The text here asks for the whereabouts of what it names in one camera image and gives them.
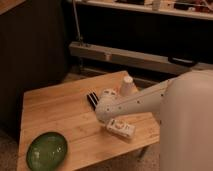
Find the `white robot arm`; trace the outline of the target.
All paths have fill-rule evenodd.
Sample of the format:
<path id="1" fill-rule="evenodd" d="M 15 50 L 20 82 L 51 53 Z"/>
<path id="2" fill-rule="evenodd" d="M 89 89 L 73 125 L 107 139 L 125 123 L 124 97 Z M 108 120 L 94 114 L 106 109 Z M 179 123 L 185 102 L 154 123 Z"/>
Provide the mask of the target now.
<path id="1" fill-rule="evenodd" d="M 213 171 L 213 70 L 193 70 L 129 96 L 101 94 L 106 123 L 121 115 L 160 113 L 160 171 Z"/>

